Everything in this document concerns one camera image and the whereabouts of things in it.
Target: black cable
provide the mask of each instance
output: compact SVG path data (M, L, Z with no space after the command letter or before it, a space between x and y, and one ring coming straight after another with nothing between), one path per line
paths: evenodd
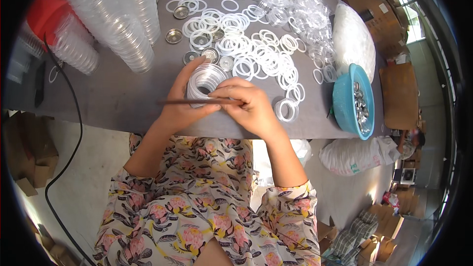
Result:
M82 256L84 256L84 258L86 258L86 260L92 265L92 266L95 266L95 263L92 261L92 259L82 250L82 248L77 244L77 242L74 240L74 238L71 236L71 234L69 233L69 231L67 231L66 227L64 226L64 224L61 222L61 219L59 218L58 214L56 213L56 211L54 210L54 208L52 207L51 205L51 202L49 201L49 197L48 197L48 191L49 191L49 188L57 181L57 179L59 179L60 176L62 176L62 174L66 171L66 169L69 167L69 164L70 162L72 161L72 159L74 158L74 155L76 155L76 152L77 152L77 149L79 148L79 145L80 145L80 142L82 141L82 117L80 116L80 109L79 109L79 103L77 102L77 97L76 97L76 93L74 92L74 89L72 88L72 85L70 84L70 81L69 79L67 78L67 75L64 73L64 71L62 70L61 66L59 66L58 62L56 61L56 59L54 58L54 55L52 54L52 51L51 49L49 48L48 46L48 43L46 42L46 33L44 33L44 45L46 46L46 50L48 51L48 55L50 56L51 60L54 62L54 64L56 65L56 68L62 73L62 76L64 76L64 79L66 80L67 82L67 85L69 86L70 88L70 91L72 92L72 96L74 97L74 103L76 104L76 109L77 109L77 115L79 116L79 124L80 124L80 136L79 136L79 141L77 142L77 145L76 145L76 148L74 149L74 152L72 152L72 155L70 156L69 158L69 161L66 163L66 165L64 166L64 168L61 170L61 172L51 181L49 182L49 184L46 186L46 189L44 191L44 196L46 197L46 202L48 203L48 206L49 208L51 209L52 211L52 214L54 215L54 217L56 218L56 220L58 221L59 223L59 226L61 226L61 228L64 230L64 232L66 233L67 237L69 237L69 239L71 240L71 242L74 244L74 246L77 248L78 251L80 251L80 253L82 254Z

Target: person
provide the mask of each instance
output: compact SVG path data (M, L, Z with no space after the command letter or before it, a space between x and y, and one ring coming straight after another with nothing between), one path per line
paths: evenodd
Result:
M199 57L168 99L183 99ZM244 105L166 105L111 180L94 248L97 265L320 265L316 191L265 92L230 78L209 93ZM263 139L275 187L255 212L251 140L176 136L223 108Z
M412 129L410 131L403 130L403 134L397 144L397 150L401 154L400 160L405 160L411 157L417 149L422 148L425 144L425 136L419 129Z

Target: concrete floor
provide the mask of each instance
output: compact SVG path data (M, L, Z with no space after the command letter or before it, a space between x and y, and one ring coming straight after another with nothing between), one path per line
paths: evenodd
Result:
M80 127L77 123L51 120L48 121L48 128L60 155L56 176L76 146ZM340 230L349 225L354 216L373 200L381 200L389 187L393 167L381 166L351 177L332 174L318 158L320 149L329 142L330 140L311 141L313 156L305 165L305 170L317 190L318 220L328 224L331 216ZM128 158L128 133L84 126L82 143L73 161L49 190L50 201L57 214L76 242L89 255L92 254L107 203L110 177ZM254 160L264 159L255 151ZM81 257L52 215L44 198L44 189L37 189L38 195L29 198L19 188L17 190L33 222L44 225L56 242L68 245ZM264 191L264 188L259 187L254 194L255 198L260 198Z

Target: blue plastic basket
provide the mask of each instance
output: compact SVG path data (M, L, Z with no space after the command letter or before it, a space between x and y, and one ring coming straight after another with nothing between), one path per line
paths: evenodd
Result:
M360 90L364 94L363 99L370 113L368 123L371 123L372 127L371 131L367 134L362 134L358 127L354 103L354 82L359 83ZM348 73L339 76L337 81L335 81L332 99L335 119L340 128L345 132L356 133L362 140L368 139L375 128L375 103L370 80L365 70L357 64L350 64Z

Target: left hand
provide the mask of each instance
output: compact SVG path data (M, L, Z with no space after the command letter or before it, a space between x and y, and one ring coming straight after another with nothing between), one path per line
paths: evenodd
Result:
M210 60L205 56L200 56L188 63L179 73L174 85L169 91L169 100L184 99L184 94L187 88L187 82L191 77L192 72L201 64L208 63ZM199 119L220 110L221 106L216 104L207 104L203 107L192 108L189 104L180 105L166 105L161 112L161 115L156 120L166 131L171 134L188 127Z

